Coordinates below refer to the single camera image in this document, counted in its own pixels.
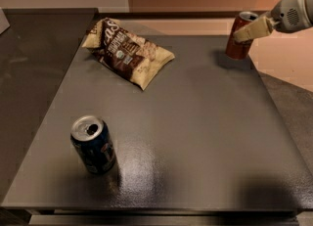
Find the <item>blue soda can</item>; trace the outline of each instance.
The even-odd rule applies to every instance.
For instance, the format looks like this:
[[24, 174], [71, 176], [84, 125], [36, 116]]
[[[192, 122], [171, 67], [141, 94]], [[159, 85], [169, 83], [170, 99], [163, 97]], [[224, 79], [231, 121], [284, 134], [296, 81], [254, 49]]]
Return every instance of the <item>blue soda can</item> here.
[[90, 173], [104, 174], [114, 165], [112, 140], [101, 119], [93, 115], [78, 119], [72, 125], [70, 140]]

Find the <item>table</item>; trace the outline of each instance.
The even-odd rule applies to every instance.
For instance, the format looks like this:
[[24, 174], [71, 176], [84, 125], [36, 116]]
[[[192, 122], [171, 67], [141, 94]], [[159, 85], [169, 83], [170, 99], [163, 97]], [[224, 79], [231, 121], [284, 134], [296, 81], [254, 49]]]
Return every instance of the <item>table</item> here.
[[[312, 176], [251, 61], [230, 62], [226, 36], [150, 39], [176, 59], [144, 92], [77, 51], [2, 206], [312, 208]], [[117, 164], [103, 176], [69, 140], [85, 114], [110, 129]]]

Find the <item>red soda can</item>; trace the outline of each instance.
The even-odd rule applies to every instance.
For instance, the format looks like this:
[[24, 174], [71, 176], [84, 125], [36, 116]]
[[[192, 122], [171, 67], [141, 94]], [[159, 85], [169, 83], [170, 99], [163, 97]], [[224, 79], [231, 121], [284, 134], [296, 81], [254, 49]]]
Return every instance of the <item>red soda can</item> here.
[[248, 51], [251, 47], [253, 40], [238, 43], [234, 39], [234, 32], [241, 27], [253, 22], [258, 18], [258, 15], [254, 12], [244, 11], [240, 12], [234, 21], [231, 33], [228, 38], [228, 43], [226, 47], [226, 55], [231, 59], [241, 60], [246, 58]]

